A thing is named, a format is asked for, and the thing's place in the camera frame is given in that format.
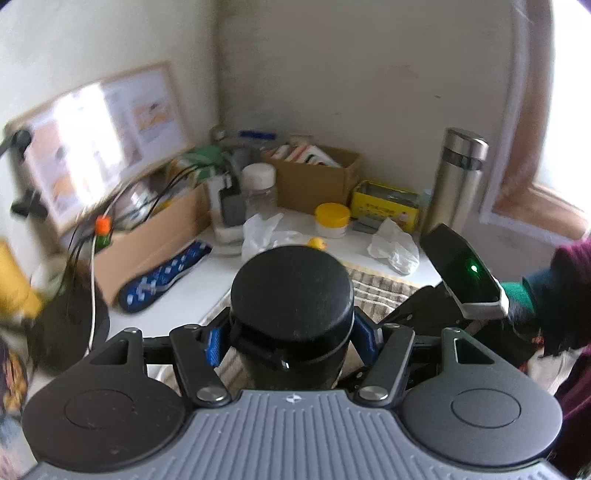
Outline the black thermos bottle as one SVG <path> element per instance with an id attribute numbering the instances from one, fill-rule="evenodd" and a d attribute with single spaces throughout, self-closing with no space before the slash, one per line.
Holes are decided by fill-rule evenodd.
<path id="1" fill-rule="evenodd" d="M 308 246 L 245 262 L 230 288 L 230 340 L 260 390 L 328 390 L 341 373 L 355 304 L 348 271 Z"/>

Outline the green plastic container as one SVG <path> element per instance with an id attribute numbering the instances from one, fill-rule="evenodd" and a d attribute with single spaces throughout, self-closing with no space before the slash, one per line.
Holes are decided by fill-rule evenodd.
<path id="1" fill-rule="evenodd" d="M 242 167 L 249 163 L 249 150 L 207 145 L 189 150 L 177 157 L 169 168 L 171 180 L 186 179 L 195 186 L 221 176 L 231 184 L 238 183 Z"/>

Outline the striped beige towel mat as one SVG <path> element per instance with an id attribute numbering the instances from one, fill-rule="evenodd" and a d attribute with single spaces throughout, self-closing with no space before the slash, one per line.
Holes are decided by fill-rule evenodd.
<path id="1" fill-rule="evenodd" d="M 380 276 L 377 271 L 365 269 L 348 262 L 345 262 L 345 266 L 353 282 L 356 297 L 355 305 L 360 307 L 375 323 L 382 321 L 418 290 L 411 283 L 404 280 L 399 281 L 394 279 L 393 276 Z M 207 326 L 225 307 L 229 307 L 229 290 L 212 307 L 211 311 L 202 319 L 204 322 L 201 323 Z M 345 363 L 331 387 L 335 388 L 339 380 L 361 367 L 362 360 L 359 354 L 356 353 L 353 345 L 349 344 Z M 238 352 L 233 348 L 230 348 L 228 354 L 221 361 L 221 365 L 215 368 L 215 372 L 232 396 L 235 396 L 242 389 L 253 389 L 254 387 L 252 379 L 246 373 L 242 359 L 239 358 Z M 163 365 L 157 369 L 153 367 L 150 376 L 180 394 L 172 366 Z"/>

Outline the white power strip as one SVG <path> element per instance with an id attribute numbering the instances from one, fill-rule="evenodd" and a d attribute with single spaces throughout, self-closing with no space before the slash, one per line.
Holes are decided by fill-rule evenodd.
<path id="1" fill-rule="evenodd" d="M 226 175 L 212 177 L 206 182 L 211 222 L 219 244 L 236 244 L 243 240 L 245 198 L 237 183 Z"/>

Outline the crumpled tissue near adapter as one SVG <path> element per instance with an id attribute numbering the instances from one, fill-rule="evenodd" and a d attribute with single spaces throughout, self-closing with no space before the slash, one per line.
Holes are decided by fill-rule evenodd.
<path id="1" fill-rule="evenodd" d="M 304 235 L 300 232 L 277 229 L 281 220 L 283 220 L 283 213 L 277 213 L 269 218 L 256 214 L 245 221 L 242 228 L 243 262 L 248 262 L 254 256 L 276 247 L 304 243 Z"/>

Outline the long cardboard box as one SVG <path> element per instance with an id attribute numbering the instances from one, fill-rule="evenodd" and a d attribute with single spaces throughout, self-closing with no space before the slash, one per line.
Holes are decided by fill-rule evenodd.
<path id="1" fill-rule="evenodd" d="M 105 303 L 114 305 L 124 284 L 197 238 L 211 224 L 209 210 L 207 186 L 200 184 L 100 251 L 94 277 Z"/>

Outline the yellow lid cream jar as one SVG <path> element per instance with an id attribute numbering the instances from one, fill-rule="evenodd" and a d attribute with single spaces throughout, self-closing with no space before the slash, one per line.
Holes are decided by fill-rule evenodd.
<path id="1" fill-rule="evenodd" d="M 351 221 L 351 211 L 339 203 L 322 203 L 315 208 L 315 230 L 324 238 L 342 238 Z"/>

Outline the yellow tin box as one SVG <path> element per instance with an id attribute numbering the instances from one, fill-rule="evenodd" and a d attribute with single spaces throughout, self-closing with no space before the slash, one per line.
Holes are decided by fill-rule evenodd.
<path id="1" fill-rule="evenodd" d="M 349 209 L 353 218 L 390 218 L 405 232 L 413 233 L 420 217 L 420 195 L 363 180 L 352 192 Z"/>

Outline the black round stand base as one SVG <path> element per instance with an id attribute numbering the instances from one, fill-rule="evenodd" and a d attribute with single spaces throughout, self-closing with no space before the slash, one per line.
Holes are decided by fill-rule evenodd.
<path id="1" fill-rule="evenodd" d="M 100 289 L 95 287 L 92 309 L 88 276 L 68 279 L 27 334 L 33 365 L 50 374 L 60 374 L 86 355 L 89 342 L 93 348 L 103 344 L 109 329 L 108 307 Z"/>

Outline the orange cap green bottle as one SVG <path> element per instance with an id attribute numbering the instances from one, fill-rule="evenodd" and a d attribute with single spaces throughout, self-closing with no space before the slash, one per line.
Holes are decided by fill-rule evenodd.
<path id="1" fill-rule="evenodd" d="M 94 234 L 94 252 L 99 252 L 110 245 L 112 234 L 112 220 L 110 216 L 100 215 L 95 219 Z"/>

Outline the white lid clear jar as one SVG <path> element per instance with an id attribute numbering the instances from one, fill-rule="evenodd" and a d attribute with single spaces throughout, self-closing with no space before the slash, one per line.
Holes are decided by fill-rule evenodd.
<path id="1" fill-rule="evenodd" d="M 269 163 L 252 163 L 242 170 L 242 193 L 246 214 L 269 219 L 276 214 L 276 168 Z"/>

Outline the stainless steel thermos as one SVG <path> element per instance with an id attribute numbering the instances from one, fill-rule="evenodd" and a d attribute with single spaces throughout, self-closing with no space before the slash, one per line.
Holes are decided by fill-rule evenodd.
<path id="1" fill-rule="evenodd" d="M 421 234 L 445 224 L 461 233 L 472 209 L 489 144 L 480 135 L 455 127 L 446 129 L 435 186 Z"/>

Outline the small cardboard box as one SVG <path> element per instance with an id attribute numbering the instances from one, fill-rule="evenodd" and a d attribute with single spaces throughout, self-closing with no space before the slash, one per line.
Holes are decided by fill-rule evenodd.
<path id="1" fill-rule="evenodd" d="M 287 162 L 263 152 L 263 162 L 276 168 L 277 203 L 281 208 L 314 214 L 323 203 L 349 203 L 362 177 L 363 156 L 355 151 L 321 145 L 339 168 Z"/>

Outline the black articulated stand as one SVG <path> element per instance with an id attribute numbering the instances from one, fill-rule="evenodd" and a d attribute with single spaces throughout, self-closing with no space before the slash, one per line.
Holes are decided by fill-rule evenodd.
<path id="1" fill-rule="evenodd" d="M 32 143 L 32 133 L 28 129 L 18 129 L 7 133 L 1 143 L 1 157 L 8 156 L 11 172 L 16 178 L 17 193 L 10 206 L 10 213 L 21 219 L 29 217 L 45 221 L 48 209 L 41 199 L 41 193 L 31 184 L 25 171 L 25 153 Z"/>

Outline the framed baby photo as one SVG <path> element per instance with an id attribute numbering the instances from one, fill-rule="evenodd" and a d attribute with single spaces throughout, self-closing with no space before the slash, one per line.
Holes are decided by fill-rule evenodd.
<path id="1" fill-rule="evenodd" d="M 169 63 L 87 83 L 7 123 L 24 183 L 10 211 L 61 236 L 190 146 Z"/>

